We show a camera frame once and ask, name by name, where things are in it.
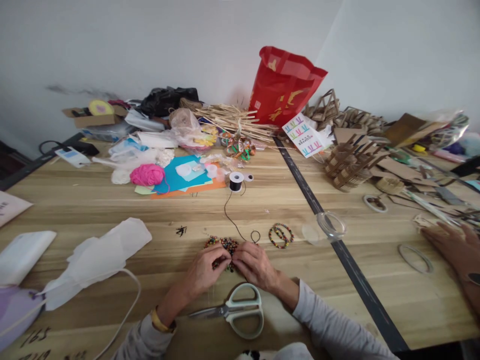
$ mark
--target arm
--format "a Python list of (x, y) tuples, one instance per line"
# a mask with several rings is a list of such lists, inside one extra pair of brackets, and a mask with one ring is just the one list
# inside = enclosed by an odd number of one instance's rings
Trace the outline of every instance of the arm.
[[(213, 269), (215, 261), (220, 264)], [(163, 359), (175, 334), (177, 315), (217, 282), (230, 261), (229, 252), (220, 243), (200, 251), (183, 279), (176, 282), (155, 307), (155, 313), (147, 315), (130, 329), (112, 359)]]
[(468, 274), (480, 274), (480, 240), (468, 225), (462, 225), (463, 234), (452, 226), (439, 222), (438, 227), (422, 229), (423, 236), (455, 269), (465, 297), (480, 316), (480, 286), (469, 280)]
[(300, 285), (270, 264), (265, 251), (241, 244), (232, 257), (249, 282), (277, 296), (311, 332), (313, 344), (335, 359), (396, 359), (355, 321), (328, 306), (303, 281)]

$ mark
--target white wall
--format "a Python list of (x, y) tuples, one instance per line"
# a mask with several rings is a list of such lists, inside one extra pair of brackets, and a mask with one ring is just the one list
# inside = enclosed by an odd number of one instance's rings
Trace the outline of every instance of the white wall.
[(480, 131), (480, 1), (345, 0), (316, 63), (341, 108), (398, 120), (463, 108)]
[(34, 158), (77, 132), (61, 109), (105, 93), (196, 87), (205, 102), (247, 105), (260, 49), (315, 61), (341, 2), (2, 0), (0, 140)]

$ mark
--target black thread spool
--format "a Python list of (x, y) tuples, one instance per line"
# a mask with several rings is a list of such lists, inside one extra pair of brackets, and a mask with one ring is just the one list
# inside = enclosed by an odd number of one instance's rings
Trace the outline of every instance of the black thread spool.
[(230, 190), (232, 193), (238, 193), (242, 190), (242, 181), (244, 179), (241, 172), (234, 171), (230, 174)]

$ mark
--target clear plastic cup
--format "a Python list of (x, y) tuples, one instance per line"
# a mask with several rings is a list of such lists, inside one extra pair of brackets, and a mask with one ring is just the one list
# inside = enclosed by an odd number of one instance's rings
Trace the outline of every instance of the clear plastic cup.
[(335, 213), (326, 211), (313, 216), (301, 226), (303, 237), (312, 245), (326, 246), (347, 233), (347, 225)]

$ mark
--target red plastic bag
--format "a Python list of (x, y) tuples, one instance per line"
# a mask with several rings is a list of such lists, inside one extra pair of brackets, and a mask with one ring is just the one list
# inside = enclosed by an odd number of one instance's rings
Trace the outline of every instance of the red plastic bag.
[(248, 110), (257, 110), (257, 124), (281, 128), (302, 111), (328, 72), (273, 46), (262, 47), (260, 57)]

